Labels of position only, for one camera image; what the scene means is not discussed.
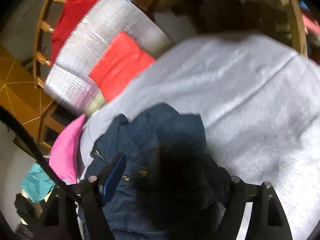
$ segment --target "teal garment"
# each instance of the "teal garment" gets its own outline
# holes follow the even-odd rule
[[[38,163],[31,166],[30,171],[21,183],[21,187],[33,202],[43,200],[53,189],[55,183],[49,178]]]

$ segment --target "pink cloth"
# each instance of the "pink cloth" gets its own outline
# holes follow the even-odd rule
[[[49,166],[60,179],[77,183],[77,151],[85,114],[73,120],[58,136],[53,144]]]

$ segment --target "gray wall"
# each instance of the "gray wall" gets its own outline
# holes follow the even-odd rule
[[[12,230],[20,223],[14,207],[16,194],[21,192],[20,183],[35,162],[12,142],[14,137],[0,122],[0,209]]]

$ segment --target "folded red cloth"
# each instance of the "folded red cloth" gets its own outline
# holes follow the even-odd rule
[[[154,61],[130,36],[121,31],[112,39],[89,77],[100,88],[105,100],[110,102]]]
[[[51,65],[77,24],[98,0],[66,0],[52,34]]]

